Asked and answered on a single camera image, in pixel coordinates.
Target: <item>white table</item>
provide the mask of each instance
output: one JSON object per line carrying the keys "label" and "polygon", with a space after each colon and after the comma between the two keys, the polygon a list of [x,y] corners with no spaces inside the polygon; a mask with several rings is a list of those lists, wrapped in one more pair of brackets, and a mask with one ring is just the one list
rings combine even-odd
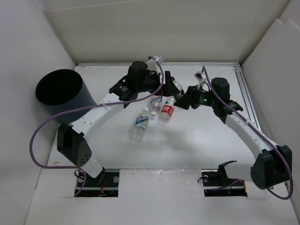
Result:
{"label": "white table", "polygon": [[[194,73],[202,65],[166,63],[163,69],[170,70],[186,90],[197,84]],[[128,66],[80,64],[75,70],[97,102],[127,73]],[[231,99],[244,108],[244,116],[257,122],[239,65],[216,63],[206,67],[210,78],[228,80]],[[197,183],[201,168],[217,168],[228,160],[254,163],[246,145],[211,108],[175,109],[167,127],[151,121],[142,144],[133,145],[128,133],[136,114],[147,103],[131,104],[121,116],[115,115],[89,143],[105,168],[123,169],[119,197],[66,198],[74,193],[74,171],[42,170],[26,225],[298,224],[289,200],[279,200],[252,182],[246,182],[248,197],[204,197],[203,187]],[[56,150],[56,140],[48,165],[53,163],[70,165]],[[287,195],[284,184],[277,185],[275,191]]]}

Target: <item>robotic arm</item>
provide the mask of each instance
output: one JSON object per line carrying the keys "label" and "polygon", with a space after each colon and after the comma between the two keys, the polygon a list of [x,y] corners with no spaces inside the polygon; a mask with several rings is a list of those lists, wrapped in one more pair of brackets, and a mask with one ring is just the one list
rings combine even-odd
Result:
{"label": "robotic arm", "polygon": [[[128,106],[124,105],[123,101],[135,100],[138,93],[141,92],[154,92],[161,84],[159,77],[160,74],[154,60],[151,59],[147,63],[134,62],[129,67],[128,74],[111,87],[109,93],[100,102],[104,105],[110,102],[119,102],[120,104],[94,108],[70,125],[60,125],[58,129],[58,151],[74,165],[82,168],[87,173],[89,180],[97,185],[102,184],[105,178],[105,169],[92,157],[92,152],[88,146],[90,138],[108,119]],[[288,173],[277,153],[237,114],[226,108],[210,89],[208,91],[203,89],[206,79],[202,77],[201,72],[197,72],[195,77],[199,81],[198,85],[189,86],[186,94],[174,105],[186,110],[190,107],[196,109],[201,105],[212,107],[214,114],[235,131],[249,147],[255,158],[254,165],[241,165],[238,168],[236,164],[231,164],[235,161],[220,164],[217,170],[218,179],[222,180],[224,184],[234,180],[228,176],[252,180],[260,189],[289,180]],[[243,110],[237,102],[230,100],[230,86],[226,79],[214,78],[211,84],[216,93],[231,108],[236,111]],[[170,72],[166,71],[165,84],[162,85],[157,95],[169,97],[178,93],[179,90],[173,84]],[[278,146],[272,140],[268,140],[281,152],[291,169],[291,150],[287,146]]]}

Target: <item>bolt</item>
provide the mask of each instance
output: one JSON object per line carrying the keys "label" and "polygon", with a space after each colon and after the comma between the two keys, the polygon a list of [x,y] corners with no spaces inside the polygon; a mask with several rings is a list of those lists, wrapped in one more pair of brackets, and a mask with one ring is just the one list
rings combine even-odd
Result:
{"label": "bolt", "polygon": [[202,177],[202,180],[203,180],[204,182],[208,182],[208,176],[207,176],[207,175],[204,175],[204,176]]}
{"label": "bolt", "polygon": [[113,177],[112,181],[113,181],[114,183],[118,183],[118,182],[119,182],[119,177]]}

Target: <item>red bottle label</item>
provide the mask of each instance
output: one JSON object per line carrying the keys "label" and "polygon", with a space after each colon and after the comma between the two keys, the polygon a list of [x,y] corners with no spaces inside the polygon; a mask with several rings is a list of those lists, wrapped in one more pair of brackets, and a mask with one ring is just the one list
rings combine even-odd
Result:
{"label": "red bottle label", "polygon": [[174,108],[171,105],[164,105],[163,109],[161,110],[162,113],[167,113],[172,116]]}

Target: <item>bottle label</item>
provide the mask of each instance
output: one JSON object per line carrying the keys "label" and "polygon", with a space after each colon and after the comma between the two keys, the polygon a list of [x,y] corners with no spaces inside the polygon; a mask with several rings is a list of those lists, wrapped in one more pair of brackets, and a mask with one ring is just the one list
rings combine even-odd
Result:
{"label": "bottle label", "polygon": [[158,103],[160,105],[162,100],[163,100],[162,96],[153,95],[152,98],[151,98],[151,104]]}
{"label": "bottle label", "polygon": [[163,106],[163,109],[161,110],[162,113],[167,113],[170,116],[172,116],[174,108],[173,108],[174,102],[171,100],[167,100]]}
{"label": "bottle label", "polygon": [[181,90],[178,94],[174,95],[175,101],[184,96],[184,90]]}
{"label": "bottle label", "polygon": [[138,118],[136,118],[135,126],[146,129],[148,122],[149,122],[149,116],[140,115]]}

